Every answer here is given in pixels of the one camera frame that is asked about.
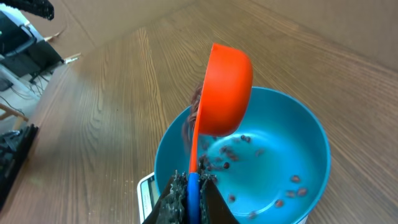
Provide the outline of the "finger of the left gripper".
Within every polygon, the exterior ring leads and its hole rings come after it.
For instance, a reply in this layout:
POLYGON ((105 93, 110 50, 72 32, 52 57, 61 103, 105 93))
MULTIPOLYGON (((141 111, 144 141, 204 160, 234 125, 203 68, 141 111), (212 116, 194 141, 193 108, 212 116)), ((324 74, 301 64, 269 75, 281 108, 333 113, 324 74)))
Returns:
POLYGON ((28 157, 39 128, 34 124, 1 134, 1 208, 28 157))
POLYGON ((31 13, 51 21, 54 18, 54 7, 49 0, 1 0, 1 4, 31 13))

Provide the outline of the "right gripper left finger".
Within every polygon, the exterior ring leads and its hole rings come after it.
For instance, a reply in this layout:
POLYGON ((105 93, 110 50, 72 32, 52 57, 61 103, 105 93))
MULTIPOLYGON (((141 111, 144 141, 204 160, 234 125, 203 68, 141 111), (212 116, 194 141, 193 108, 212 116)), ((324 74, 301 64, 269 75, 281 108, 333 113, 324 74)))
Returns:
POLYGON ((187 222, 187 175, 175 171, 143 224, 184 224, 187 222))

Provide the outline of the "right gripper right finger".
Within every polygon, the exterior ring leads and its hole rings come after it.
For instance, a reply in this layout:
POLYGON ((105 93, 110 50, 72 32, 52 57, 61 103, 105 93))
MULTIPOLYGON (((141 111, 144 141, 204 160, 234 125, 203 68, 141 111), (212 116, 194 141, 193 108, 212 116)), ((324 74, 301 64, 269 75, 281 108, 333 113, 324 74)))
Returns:
POLYGON ((238 224, 239 222, 213 182, 215 177, 200 177, 200 223, 201 224, 238 224))

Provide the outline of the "red adzuki beans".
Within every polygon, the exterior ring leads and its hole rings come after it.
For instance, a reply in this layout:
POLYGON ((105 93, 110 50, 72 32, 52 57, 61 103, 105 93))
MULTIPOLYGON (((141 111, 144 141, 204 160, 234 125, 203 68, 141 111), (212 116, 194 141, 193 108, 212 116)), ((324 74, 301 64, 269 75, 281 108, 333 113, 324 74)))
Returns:
POLYGON ((307 209, 303 136, 287 111, 296 102, 274 90, 254 88, 239 129, 226 137, 200 138, 200 161, 239 222, 293 223, 307 209))

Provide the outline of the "red scoop with blue handle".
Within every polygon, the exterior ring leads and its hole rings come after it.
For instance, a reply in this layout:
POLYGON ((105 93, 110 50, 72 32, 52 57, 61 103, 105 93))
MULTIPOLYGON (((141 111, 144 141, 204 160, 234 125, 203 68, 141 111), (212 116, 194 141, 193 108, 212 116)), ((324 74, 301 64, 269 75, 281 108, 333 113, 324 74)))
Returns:
POLYGON ((227 136, 237 130, 248 107, 252 79, 252 63, 244 52, 217 43, 212 45, 190 150, 187 186, 189 223, 200 222, 198 136, 227 136))

